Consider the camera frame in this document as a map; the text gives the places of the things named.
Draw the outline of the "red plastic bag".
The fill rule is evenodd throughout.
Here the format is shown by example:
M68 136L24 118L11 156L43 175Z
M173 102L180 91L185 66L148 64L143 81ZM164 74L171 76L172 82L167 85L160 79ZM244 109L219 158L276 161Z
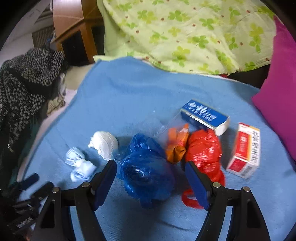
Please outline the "red plastic bag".
M224 186L225 176L221 170L221 157L222 147L213 130L198 130L191 133L187 143L185 163L192 161L212 182Z

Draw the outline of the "magenta pillow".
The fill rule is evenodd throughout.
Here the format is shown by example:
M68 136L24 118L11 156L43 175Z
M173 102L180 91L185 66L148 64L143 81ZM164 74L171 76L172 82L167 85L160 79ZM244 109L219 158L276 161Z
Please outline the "magenta pillow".
M295 40L278 17L274 22L269 72L252 102L295 159Z

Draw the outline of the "black white dotted garment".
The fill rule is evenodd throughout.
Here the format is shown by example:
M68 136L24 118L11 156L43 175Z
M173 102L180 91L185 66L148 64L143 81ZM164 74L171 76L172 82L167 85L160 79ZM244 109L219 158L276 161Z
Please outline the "black white dotted garment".
M7 134L9 146L50 99L64 67L64 54L48 48L31 48L2 64L1 131Z

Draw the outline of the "blue plastic bag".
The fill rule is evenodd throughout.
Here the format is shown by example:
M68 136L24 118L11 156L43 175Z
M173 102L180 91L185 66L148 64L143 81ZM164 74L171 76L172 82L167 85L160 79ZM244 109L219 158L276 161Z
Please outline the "blue plastic bag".
M126 156L119 162L118 177L128 195L146 209L167 200L176 183L164 149L143 133L132 137Z

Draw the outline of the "light blue tissue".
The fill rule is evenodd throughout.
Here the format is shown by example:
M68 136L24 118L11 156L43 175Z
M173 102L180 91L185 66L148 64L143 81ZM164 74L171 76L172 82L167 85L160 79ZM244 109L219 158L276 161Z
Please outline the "light blue tissue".
M67 151L65 163L74 167L70 174L72 182L89 180L97 169L91 161L85 159L83 152L76 147L72 147Z

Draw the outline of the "white paper ball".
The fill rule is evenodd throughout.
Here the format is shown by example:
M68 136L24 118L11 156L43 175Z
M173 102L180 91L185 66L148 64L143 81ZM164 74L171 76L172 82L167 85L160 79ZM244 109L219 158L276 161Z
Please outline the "white paper ball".
M96 131L90 139L88 148L95 149L102 159L109 161L113 152L118 149L118 141L110 132Z

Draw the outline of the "green clover quilt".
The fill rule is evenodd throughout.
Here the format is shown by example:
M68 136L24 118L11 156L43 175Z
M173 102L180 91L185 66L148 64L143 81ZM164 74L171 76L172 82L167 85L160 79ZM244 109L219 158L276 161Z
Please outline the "green clover quilt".
M261 1L98 1L104 55L181 73L209 75L268 65L274 13Z

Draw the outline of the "blue toothpaste box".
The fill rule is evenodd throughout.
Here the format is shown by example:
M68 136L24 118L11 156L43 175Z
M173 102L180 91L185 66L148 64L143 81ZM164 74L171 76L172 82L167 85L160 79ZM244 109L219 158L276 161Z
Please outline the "blue toothpaste box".
M197 129L211 129L221 136L230 125L230 117L214 108L191 99L180 109L181 117Z

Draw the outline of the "wooden nightstand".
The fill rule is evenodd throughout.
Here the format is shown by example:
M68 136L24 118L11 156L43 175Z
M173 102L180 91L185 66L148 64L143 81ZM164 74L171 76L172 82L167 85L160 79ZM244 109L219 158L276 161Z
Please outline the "wooden nightstand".
M57 50L70 65L94 63L104 55L105 27L96 1L52 1Z

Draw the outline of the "clear plastic bag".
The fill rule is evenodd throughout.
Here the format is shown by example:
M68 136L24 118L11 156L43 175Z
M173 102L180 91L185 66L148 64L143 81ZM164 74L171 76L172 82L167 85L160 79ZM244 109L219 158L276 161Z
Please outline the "clear plastic bag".
M139 124L139 130L141 133L164 143L167 140L170 128L180 130L185 123L179 110L173 110L169 113L154 110Z

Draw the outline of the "orange wrapper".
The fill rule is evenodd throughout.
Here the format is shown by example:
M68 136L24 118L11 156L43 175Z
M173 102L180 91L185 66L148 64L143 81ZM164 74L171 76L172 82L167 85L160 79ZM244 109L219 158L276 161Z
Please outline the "orange wrapper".
M166 146L166 160L171 164L180 162L186 153L186 144L189 138L189 124L186 123L181 129L170 128Z

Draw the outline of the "blue bed sheet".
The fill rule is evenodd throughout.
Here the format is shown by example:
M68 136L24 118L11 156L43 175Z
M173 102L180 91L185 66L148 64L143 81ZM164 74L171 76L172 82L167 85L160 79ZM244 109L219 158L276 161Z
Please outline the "blue bed sheet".
M77 187L65 163L71 147L82 150L99 169L104 162L88 148L96 131L107 131L127 145L141 133L139 124L154 110L169 113L196 99L230 117L221 136L225 163L232 152L240 122L261 133L260 166L249 179L225 173L228 188L248 186L266 221L271 240L284 240L295 224L295 163L277 134L270 128L251 99L255 87L202 75L159 70L126 57L96 63L78 88L71 104L51 125L30 160L26 175L37 173L39 181L22 194L28 198L51 181L62 189ZM195 240L206 211L184 206L181 193L188 182L175 166L176 187L171 197L153 209L144 209L131 198L119 179L114 180L107 199L96 215L108 240Z

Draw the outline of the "red white medicine box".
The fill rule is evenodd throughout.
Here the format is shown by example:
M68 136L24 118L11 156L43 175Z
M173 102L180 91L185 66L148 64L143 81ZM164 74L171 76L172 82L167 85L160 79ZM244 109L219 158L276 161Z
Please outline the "red white medicine box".
M226 171L249 178L260 165L260 129L239 123Z

